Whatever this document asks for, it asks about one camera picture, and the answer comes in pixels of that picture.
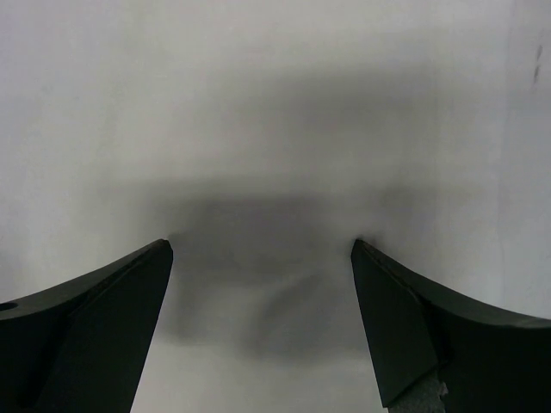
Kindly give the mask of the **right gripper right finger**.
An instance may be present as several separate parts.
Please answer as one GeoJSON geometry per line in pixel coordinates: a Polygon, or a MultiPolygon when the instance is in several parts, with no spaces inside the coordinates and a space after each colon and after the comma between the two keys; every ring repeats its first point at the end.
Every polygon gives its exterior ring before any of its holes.
{"type": "Polygon", "coordinates": [[[547,319],[469,298],[361,239],[351,264],[388,411],[549,411],[547,319]]]}

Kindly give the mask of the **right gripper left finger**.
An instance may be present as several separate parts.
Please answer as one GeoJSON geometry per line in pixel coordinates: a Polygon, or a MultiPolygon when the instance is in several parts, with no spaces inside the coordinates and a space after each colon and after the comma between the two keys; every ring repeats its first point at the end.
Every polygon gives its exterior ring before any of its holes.
{"type": "Polygon", "coordinates": [[[173,249],[159,239],[1,305],[3,412],[128,412],[163,304],[173,249]]]}

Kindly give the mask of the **white cartoon print t-shirt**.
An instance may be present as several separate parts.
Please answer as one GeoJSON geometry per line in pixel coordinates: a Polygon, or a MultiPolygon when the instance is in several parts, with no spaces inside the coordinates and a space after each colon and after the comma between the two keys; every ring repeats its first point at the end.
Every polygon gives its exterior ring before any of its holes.
{"type": "Polygon", "coordinates": [[[358,237],[549,317],[549,2],[2,2],[1,299],[169,240],[134,411],[381,411],[358,237]]]}

